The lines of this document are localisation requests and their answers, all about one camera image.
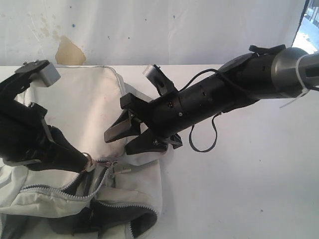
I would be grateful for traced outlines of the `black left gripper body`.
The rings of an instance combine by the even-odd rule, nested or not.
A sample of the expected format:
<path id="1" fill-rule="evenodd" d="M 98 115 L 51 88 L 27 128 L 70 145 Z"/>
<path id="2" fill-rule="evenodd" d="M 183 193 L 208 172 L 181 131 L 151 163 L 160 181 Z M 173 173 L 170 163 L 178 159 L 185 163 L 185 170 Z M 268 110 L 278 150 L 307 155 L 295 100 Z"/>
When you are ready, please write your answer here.
<path id="1" fill-rule="evenodd" d="M 57 74 L 15 73 L 0 84 L 0 157 L 8 166 L 54 165 L 56 144 L 44 120 L 47 110 L 15 100 L 35 81 L 49 87 L 57 81 Z"/>

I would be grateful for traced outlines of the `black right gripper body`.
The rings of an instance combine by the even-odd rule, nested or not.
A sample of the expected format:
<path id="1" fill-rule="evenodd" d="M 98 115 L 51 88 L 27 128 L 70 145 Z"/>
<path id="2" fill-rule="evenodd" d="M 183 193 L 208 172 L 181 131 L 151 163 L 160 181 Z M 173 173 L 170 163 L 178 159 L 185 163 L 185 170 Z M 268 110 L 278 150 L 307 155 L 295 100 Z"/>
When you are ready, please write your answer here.
<path id="1" fill-rule="evenodd" d="M 180 131 L 222 112 L 233 102 L 233 90 L 217 75 L 150 102 L 131 93 L 120 99 L 122 109 L 133 113 L 161 143 L 174 149 L 182 146 Z"/>

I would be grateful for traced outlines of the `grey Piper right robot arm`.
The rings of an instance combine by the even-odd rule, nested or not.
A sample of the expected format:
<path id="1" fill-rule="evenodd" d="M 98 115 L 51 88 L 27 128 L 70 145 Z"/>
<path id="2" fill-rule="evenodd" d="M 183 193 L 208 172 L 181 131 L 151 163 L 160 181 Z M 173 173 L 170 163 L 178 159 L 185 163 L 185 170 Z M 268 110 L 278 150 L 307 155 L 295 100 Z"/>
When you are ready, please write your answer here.
<path id="1" fill-rule="evenodd" d="M 208 77 L 192 78 L 182 89 L 157 65 L 145 70 L 158 98 L 146 102 L 132 93 L 120 99 L 118 119 L 105 131 L 106 143 L 131 137 L 128 155 L 165 152 L 179 148 L 179 133 L 207 119 L 250 106 L 264 99 L 297 99 L 319 88 L 319 56 L 286 47 L 250 46 L 219 69 L 207 69 Z"/>

